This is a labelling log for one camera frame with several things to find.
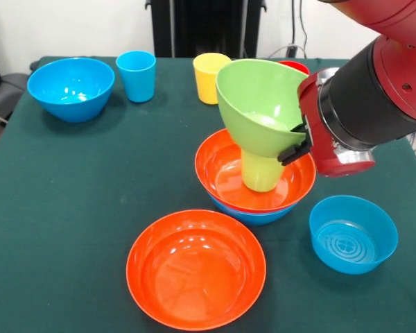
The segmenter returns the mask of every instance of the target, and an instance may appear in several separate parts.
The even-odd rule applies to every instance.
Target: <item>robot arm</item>
[[[297,91],[318,173],[344,176],[372,167],[375,146],[416,131],[416,0],[323,2],[382,34]]]

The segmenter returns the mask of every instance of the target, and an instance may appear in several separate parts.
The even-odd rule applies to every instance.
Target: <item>blue bowl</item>
[[[209,195],[209,197],[213,200],[214,204],[221,212],[225,213],[226,215],[230,215],[231,217],[234,217],[236,220],[239,220],[240,222],[248,226],[264,225],[274,222],[277,219],[280,219],[281,217],[287,215],[296,205],[291,205],[290,207],[284,208],[283,210],[279,210],[278,212],[254,214],[241,212],[240,210],[234,210],[218,201],[211,194]]]
[[[346,274],[375,269],[396,250],[395,223],[380,207],[355,196],[332,196],[310,214],[316,255],[329,267]]]
[[[35,71],[28,80],[28,92],[57,118],[80,123],[100,114],[114,81],[114,71],[104,62],[67,58]]]

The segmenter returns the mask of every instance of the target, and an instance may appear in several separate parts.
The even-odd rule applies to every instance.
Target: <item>green tablecloth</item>
[[[316,71],[344,61],[305,63]],[[128,102],[117,74],[105,111],[87,123],[63,123],[23,95],[0,141],[0,333],[174,332],[136,306],[125,261],[159,217],[215,209],[193,159],[222,127],[217,106],[199,102],[186,59],[157,61],[155,97],[141,105]],[[318,178],[288,216],[252,229],[265,287],[216,332],[416,333],[416,157],[405,140],[375,157],[361,175]],[[372,200],[397,224],[396,253],[367,275],[332,271],[312,251],[309,212],[334,194]]]

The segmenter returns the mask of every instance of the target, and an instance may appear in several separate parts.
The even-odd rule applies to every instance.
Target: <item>blue cup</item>
[[[310,214],[311,242],[329,267],[346,274],[375,269],[396,250],[395,223],[380,207],[355,196],[332,196]]]
[[[155,56],[146,51],[129,51],[116,60],[128,99],[135,103],[149,101],[155,90]]]
[[[240,210],[234,210],[233,208],[222,204],[211,194],[209,195],[209,197],[213,200],[214,204],[221,212],[225,213],[226,215],[230,215],[231,217],[234,217],[236,220],[239,220],[247,226],[258,226],[272,223],[280,219],[281,217],[287,215],[296,205],[294,204],[290,207],[271,213],[247,213],[241,212]]]

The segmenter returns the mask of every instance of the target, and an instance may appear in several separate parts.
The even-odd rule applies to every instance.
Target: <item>red bowl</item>
[[[232,217],[207,210],[157,220],[134,242],[126,264],[137,305],[159,323],[186,331],[211,330],[242,316],[265,278],[256,237]]]
[[[279,64],[292,67],[294,69],[297,69],[298,71],[301,71],[302,73],[305,73],[306,75],[310,75],[310,70],[308,69],[308,67],[305,66],[304,64],[301,64],[300,62],[292,61],[292,60],[282,60],[282,61],[279,61]]]
[[[241,212],[277,212],[299,202],[311,190],[316,169],[310,154],[290,163],[276,187],[259,193],[242,182],[241,149],[227,129],[208,137],[199,147],[195,159],[200,183],[214,198]]]

